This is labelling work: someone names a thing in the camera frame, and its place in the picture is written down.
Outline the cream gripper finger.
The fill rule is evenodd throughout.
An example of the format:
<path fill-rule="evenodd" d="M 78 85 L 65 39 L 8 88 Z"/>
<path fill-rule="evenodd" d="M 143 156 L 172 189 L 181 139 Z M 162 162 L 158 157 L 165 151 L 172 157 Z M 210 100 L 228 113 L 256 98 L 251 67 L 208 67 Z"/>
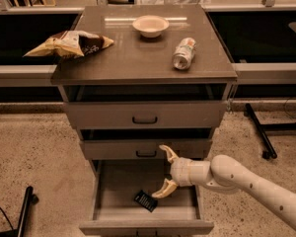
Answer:
<path fill-rule="evenodd" d="M 174 180 L 165 179 L 162 188 L 153 193 L 153 198 L 166 198 L 172 192 L 174 192 L 179 185 Z"/>
<path fill-rule="evenodd" d="M 179 158 L 177 153 L 171 147 L 162 144 L 162 145 L 159 146 L 159 148 L 166 153 L 167 160 L 168 160 L 169 163 L 173 164 L 174 161 Z"/>

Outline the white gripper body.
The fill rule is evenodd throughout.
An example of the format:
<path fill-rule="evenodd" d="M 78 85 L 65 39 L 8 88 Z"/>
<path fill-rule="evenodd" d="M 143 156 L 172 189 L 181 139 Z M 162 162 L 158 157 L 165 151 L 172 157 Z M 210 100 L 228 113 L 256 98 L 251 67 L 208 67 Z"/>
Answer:
<path fill-rule="evenodd" d="M 180 187 L 206 185 L 210 181 L 210 163 L 180 157 L 171 164 L 170 174 Z"/>

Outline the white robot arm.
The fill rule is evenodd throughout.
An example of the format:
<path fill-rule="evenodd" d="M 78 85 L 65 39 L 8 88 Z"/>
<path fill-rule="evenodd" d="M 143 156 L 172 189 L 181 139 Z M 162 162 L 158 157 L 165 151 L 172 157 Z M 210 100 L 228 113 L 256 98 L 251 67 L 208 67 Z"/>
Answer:
<path fill-rule="evenodd" d="M 227 155 L 217 155 L 211 161 L 196 161 L 179 157 L 171 147 L 160 145 L 171 164 L 171 180 L 165 179 L 153 198 L 165 198 L 177 187 L 203 186 L 215 192 L 242 190 L 296 231 L 296 194 L 251 172 Z"/>

